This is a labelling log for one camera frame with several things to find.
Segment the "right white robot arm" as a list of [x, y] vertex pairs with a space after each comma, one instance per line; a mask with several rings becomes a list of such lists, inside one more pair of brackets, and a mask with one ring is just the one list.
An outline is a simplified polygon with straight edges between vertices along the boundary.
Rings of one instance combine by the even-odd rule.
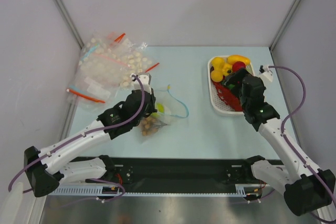
[[260, 76], [241, 68], [225, 78], [224, 86], [239, 99], [246, 121], [271, 145], [285, 170], [255, 156], [246, 161], [243, 179], [249, 183], [262, 180], [270, 185], [283, 195], [296, 216], [335, 204], [335, 175], [329, 169], [322, 170], [287, 133], [285, 122], [265, 100], [266, 87], [261, 77], [272, 80], [271, 67], [261, 67]]

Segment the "clear blue-zipper bag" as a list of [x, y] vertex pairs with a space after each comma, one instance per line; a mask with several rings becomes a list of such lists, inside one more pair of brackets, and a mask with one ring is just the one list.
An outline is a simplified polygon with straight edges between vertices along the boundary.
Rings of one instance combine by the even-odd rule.
[[[160, 87], [154, 90], [154, 95], [156, 98], [155, 104], [156, 103], [161, 103], [164, 106], [165, 109], [165, 116], [162, 116], [160, 118], [157, 118], [158, 120], [166, 123], [166, 126], [162, 127], [161, 129], [158, 130], [161, 131], [165, 127], [170, 127], [174, 124], [177, 124], [181, 120], [187, 119], [189, 117], [189, 109], [186, 106], [184, 102], [182, 102], [180, 99], [176, 98], [172, 93], [171, 93], [171, 85], [168, 84], [165, 87]], [[139, 142], [144, 143], [146, 140], [152, 138], [153, 136], [158, 134], [155, 133], [150, 136], [143, 136], [142, 133], [139, 136]]]

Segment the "brown longan bunch toy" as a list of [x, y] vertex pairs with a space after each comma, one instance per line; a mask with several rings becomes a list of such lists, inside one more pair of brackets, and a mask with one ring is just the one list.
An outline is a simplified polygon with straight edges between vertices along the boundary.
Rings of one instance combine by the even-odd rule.
[[153, 135], [164, 126], [166, 126], [166, 123], [152, 116], [148, 118], [143, 118], [140, 123], [141, 133], [143, 136]]

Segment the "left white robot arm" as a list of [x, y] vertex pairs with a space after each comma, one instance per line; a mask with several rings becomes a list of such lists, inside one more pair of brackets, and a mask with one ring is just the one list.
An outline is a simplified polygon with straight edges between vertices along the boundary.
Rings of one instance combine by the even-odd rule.
[[24, 151], [25, 173], [35, 197], [52, 193], [63, 183], [100, 179], [116, 182], [116, 168], [106, 155], [76, 162], [74, 159], [88, 149], [130, 132], [155, 109], [154, 91], [133, 90], [125, 101], [105, 110], [76, 137], [38, 150], [32, 146]]

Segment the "green pear toy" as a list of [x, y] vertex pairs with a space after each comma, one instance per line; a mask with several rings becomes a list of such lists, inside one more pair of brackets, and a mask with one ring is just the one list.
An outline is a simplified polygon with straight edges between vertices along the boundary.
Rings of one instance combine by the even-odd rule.
[[152, 113], [152, 116], [155, 118], [160, 118], [162, 116], [165, 116], [165, 109], [164, 106], [161, 103], [155, 104], [156, 112]]

